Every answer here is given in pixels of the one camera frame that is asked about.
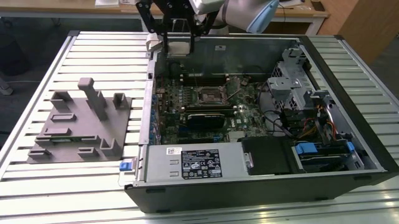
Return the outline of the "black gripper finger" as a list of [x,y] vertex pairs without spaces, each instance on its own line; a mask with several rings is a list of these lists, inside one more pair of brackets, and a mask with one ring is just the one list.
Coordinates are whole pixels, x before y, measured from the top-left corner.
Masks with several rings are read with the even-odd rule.
[[137,1],[134,5],[148,32],[152,34],[156,33],[156,35],[161,38],[162,50],[164,50],[164,54],[166,55],[169,52],[166,27],[162,23],[157,24],[152,16],[150,13],[152,1]]
[[210,12],[205,15],[204,21],[197,25],[194,21],[194,14],[188,13],[186,15],[186,22],[189,27],[189,53],[193,53],[194,50],[194,38],[200,37],[201,35],[206,35],[212,28],[212,24],[214,22],[216,16],[218,11]]

